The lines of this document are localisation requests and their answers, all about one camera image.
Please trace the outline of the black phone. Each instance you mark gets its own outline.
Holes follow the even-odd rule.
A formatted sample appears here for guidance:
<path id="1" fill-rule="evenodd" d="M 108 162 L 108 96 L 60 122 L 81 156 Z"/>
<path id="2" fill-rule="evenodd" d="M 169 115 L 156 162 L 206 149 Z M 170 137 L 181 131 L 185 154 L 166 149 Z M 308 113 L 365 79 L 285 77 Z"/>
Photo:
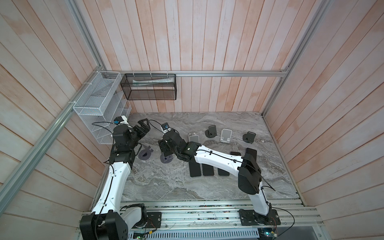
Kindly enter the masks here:
<path id="1" fill-rule="evenodd" d="M 169 156 L 169 155 L 173 154 L 171 148 L 167 144 L 167 141 L 160 140 L 160 141 L 158 141 L 158 144 L 159 144 L 159 147 L 160 147 L 162 154 L 164 154 L 165 156 Z"/>
<path id="2" fill-rule="evenodd" d="M 189 171 L 190 171 L 190 177 L 200 177 L 202 175 L 201 172 L 201 165 L 197 163 L 195 160 L 191 160 L 189 162 Z"/>

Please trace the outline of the purple-edged phone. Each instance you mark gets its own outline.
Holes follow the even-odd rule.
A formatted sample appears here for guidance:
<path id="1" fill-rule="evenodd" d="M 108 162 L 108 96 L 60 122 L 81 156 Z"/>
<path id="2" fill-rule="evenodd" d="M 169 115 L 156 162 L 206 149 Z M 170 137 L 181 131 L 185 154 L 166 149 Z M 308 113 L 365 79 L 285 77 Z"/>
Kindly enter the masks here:
<path id="1" fill-rule="evenodd" d="M 215 171 L 214 171 L 213 166 L 202 164 L 202 170 L 203 170 L 204 176 L 214 176 L 215 175 Z"/>

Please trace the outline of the teal-edged phone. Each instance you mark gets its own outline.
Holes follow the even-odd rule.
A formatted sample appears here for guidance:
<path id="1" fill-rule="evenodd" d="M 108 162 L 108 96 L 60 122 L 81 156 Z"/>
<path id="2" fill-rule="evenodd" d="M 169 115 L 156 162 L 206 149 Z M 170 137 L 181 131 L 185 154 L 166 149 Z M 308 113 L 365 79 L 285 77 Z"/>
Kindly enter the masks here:
<path id="1" fill-rule="evenodd" d="M 227 172 L 227 171 L 225 171 L 225 170 L 222 170 L 222 169 L 219 169 L 219 168 L 218 168 L 218 175 L 219 175 L 219 176 L 229 176 L 230 173 Z"/>

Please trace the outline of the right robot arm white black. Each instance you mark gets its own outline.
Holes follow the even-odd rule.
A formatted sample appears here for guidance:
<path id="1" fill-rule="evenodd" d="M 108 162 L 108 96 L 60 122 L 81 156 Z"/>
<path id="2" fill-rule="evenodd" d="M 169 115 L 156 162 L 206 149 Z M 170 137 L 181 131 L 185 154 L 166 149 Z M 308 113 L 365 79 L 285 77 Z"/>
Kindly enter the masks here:
<path id="1" fill-rule="evenodd" d="M 237 177 L 238 188 L 249 195 L 254 212 L 259 216 L 270 213 L 272 207 L 263 193 L 262 171 L 256 161 L 256 150 L 247 148 L 244 156 L 229 155 L 196 142 L 186 142 L 175 130 L 166 132 L 158 144 L 166 157 L 174 154 L 179 160 L 209 165 Z"/>

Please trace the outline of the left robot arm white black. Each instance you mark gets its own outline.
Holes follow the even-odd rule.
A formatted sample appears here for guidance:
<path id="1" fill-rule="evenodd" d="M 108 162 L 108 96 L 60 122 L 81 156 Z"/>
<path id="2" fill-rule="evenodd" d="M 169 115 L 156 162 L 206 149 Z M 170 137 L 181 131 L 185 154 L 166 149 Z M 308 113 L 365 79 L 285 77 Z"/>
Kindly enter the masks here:
<path id="1" fill-rule="evenodd" d="M 103 190 L 91 213 L 80 220 L 84 240 L 126 240 L 133 227 L 145 228 L 148 223 L 144 204 L 121 207 L 121 199 L 136 158 L 135 148 L 151 129 L 149 120 L 140 120 L 132 127 L 126 117 L 120 116 L 115 124 Z"/>

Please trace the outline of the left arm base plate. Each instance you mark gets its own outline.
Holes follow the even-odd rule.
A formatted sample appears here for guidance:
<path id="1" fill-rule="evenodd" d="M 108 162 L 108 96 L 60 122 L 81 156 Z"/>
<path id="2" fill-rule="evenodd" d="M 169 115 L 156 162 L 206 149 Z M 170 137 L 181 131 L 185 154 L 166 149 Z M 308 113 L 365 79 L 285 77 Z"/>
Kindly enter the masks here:
<path id="1" fill-rule="evenodd" d="M 161 212 L 149 212 L 143 215 L 143 224 L 141 228 L 154 228 L 158 229 L 162 224 Z"/>

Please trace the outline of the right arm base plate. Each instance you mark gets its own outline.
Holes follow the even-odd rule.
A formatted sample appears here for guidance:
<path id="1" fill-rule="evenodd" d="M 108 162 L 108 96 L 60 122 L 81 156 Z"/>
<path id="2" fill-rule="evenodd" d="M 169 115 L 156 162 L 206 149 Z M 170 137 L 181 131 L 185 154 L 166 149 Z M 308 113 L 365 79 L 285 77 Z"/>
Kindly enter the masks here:
<path id="1" fill-rule="evenodd" d="M 254 210 L 240 209 L 239 216 L 242 226 L 277 226 L 281 224 L 280 217 L 275 209 L 270 210 L 266 216 L 260 215 Z"/>

